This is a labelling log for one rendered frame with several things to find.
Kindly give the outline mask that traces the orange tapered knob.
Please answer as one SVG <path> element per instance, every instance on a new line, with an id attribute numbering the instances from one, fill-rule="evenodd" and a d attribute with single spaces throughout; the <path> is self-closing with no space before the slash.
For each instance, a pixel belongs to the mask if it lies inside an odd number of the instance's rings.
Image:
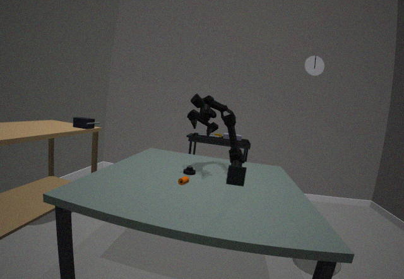
<path id="1" fill-rule="evenodd" d="M 180 185 L 183 185 L 183 184 L 188 183 L 188 182 L 189 182 L 189 178 L 187 176 L 184 176 L 184 177 L 179 179 L 179 184 Z"/>

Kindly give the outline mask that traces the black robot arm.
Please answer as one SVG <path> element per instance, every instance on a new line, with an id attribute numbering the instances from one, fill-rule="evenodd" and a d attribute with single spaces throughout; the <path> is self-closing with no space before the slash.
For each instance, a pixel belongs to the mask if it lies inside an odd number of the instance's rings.
<path id="1" fill-rule="evenodd" d="M 231 165 L 241 167 L 242 164 L 245 162 L 245 160 L 244 160 L 244 156 L 243 156 L 241 149 L 239 148 L 239 145 L 237 142 L 237 136 L 236 136 L 236 132 L 235 132 L 236 116 L 233 113 L 233 111 L 230 110 L 226 105 L 223 105 L 223 104 L 215 101 L 214 98 L 210 95 L 207 97 L 201 98 L 198 94 L 195 94 L 194 97 L 191 99 L 191 102 L 197 108 L 200 108 L 200 110 L 202 109 L 201 116 L 205 115 L 206 117 L 208 117 L 208 119 L 211 117 L 216 118 L 216 116 L 217 116 L 217 113 L 214 110 L 212 110 L 211 108 L 214 108 L 221 112 L 221 118 L 223 119 L 224 124 L 228 127 L 228 132 L 229 132 L 229 138 L 230 138 L 230 144 L 231 144 L 231 149 L 229 150 L 229 154 L 230 154 Z M 227 111 L 230 114 L 227 116 L 224 116 L 223 112 L 225 112 L 225 111 Z"/>

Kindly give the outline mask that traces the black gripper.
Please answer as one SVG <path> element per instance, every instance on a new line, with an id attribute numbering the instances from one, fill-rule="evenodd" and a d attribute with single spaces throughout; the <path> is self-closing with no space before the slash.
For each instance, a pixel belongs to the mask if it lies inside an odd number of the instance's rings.
<path id="1" fill-rule="evenodd" d="M 197 112 L 196 110 L 192 110 L 190 111 L 190 113 L 188 113 L 187 118 L 189 118 L 189 120 L 191 121 L 193 128 L 196 128 L 196 124 L 197 121 L 199 121 L 200 123 L 204 124 L 207 127 L 206 133 L 207 133 L 207 137 L 209 137 L 210 133 L 216 131 L 218 129 L 218 125 L 213 123 L 209 123 L 208 121 L 210 120 L 210 118 L 208 119 L 208 117 L 206 117 L 205 115 L 201 116 L 201 111 Z"/>

